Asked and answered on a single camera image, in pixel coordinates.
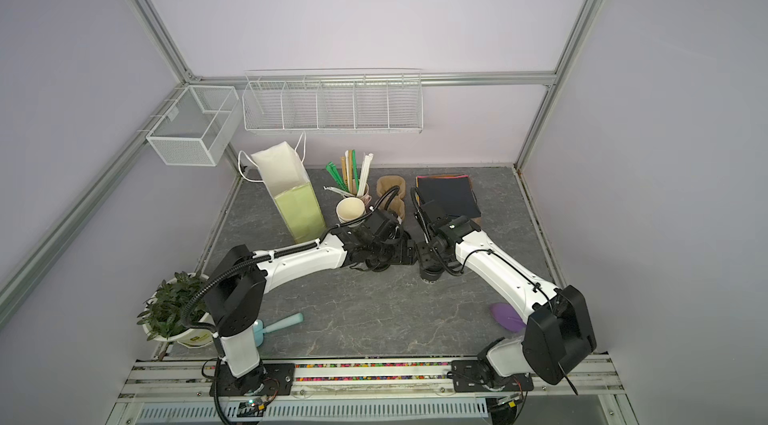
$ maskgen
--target white flower pot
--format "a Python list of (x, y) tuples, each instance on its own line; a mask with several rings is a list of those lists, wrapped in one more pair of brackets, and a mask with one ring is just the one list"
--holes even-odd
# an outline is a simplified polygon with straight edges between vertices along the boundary
[[(208, 276), (200, 274), (200, 279), (206, 281), (208, 280)], [(176, 278), (172, 278), (168, 280), (169, 284), (174, 284), (176, 282), (177, 282)], [(152, 302), (156, 294), (157, 292), (152, 294), (152, 297), (149, 299), (149, 302)], [(211, 325), (214, 324), (214, 319), (209, 313), (206, 313), (205, 315), (203, 315), (203, 317), (200, 318), (199, 321), (204, 321)], [(144, 333), (147, 334), (147, 336), (149, 336), (150, 329), (147, 326), (147, 324), (143, 324), (141, 325), (141, 327), (144, 328)], [(197, 348), (197, 347), (204, 347), (208, 343), (214, 341), (214, 337), (210, 334), (208, 330), (205, 330), (203, 328), (190, 328), (186, 331), (181, 332), (178, 335), (173, 335), (172, 337), (161, 337), (160, 335), (157, 335), (152, 340), (163, 341), (163, 342), (175, 341), (175, 342), (181, 343), (187, 348)]]

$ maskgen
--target wire mesh basket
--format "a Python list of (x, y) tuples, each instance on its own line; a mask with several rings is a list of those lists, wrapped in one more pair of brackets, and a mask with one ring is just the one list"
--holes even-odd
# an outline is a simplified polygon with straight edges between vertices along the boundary
[(245, 129), (326, 133), (421, 132), (419, 77), (249, 80), (243, 91)]
[(242, 106), (234, 87), (187, 85), (147, 140), (165, 164), (216, 166), (243, 118)]

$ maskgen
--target notebook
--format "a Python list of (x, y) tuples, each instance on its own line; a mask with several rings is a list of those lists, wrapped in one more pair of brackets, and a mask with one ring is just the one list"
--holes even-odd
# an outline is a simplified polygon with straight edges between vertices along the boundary
[(439, 175), (416, 177), (418, 193), (424, 201), (435, 200), (447, 215), (469, 219), (480, 218), (475, 193), (469, 175)]

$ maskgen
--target white wall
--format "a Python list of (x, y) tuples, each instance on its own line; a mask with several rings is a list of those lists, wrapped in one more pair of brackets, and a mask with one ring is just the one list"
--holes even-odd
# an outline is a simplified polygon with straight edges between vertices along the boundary
[(768, 0), (607, 0), (524, 176), (640, 423), (765, 423)]
[(0, 9), (2, 281), (176, 82), (124, 0)]
[(0, 331), (4, 423), (107, 420), (157, 344), (136, 315), (163, 279), (194, 270), (232, 180), (226, 163), (169, 167), (144, 150)]
[[(340, 163), (346, 149), (374, 154), (385, 164), (511, 164), (542, 103), (544, 86), (425, 87), (424, 131), (384, 134), (308, 134), (305, 164)], [(235, 150), (264, 150), (299, 134), (254, 135), (241, 129)]]
[[(0, 281), (175, 86), (125, 0), (0, 0)], [(191, 270), (229, 190), (146, 149), (0, 330), (3, 423), (103, 423), (152, 345), (135, 324)]]
[(203, 76), (552, 70), (583, 0), (152, 0)]

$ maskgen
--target green straw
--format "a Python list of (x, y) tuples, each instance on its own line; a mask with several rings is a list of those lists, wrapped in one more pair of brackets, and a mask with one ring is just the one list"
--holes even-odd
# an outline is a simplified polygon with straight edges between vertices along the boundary
[(344, 191), (350, 191), (346, 187), (346, 184), (344, 183), (344, 179), (339, 174), (339, 169), (336, 168), (336, 164), (335, 163), (333, 163), (332, 161), (328, 162), (328, 164), (326, 165), (326, 170), (331, 175), (331, 178), (333, 178), (333, 180), (336, 182), (336, 184), (339, 185), (340, 189), (342, 189)]
[(354, 150), (352, 150), (352, 169), (355, 171), (355, 188), (360, 190), (360, 180), (357, 178), (357, 158), (355, 158)]

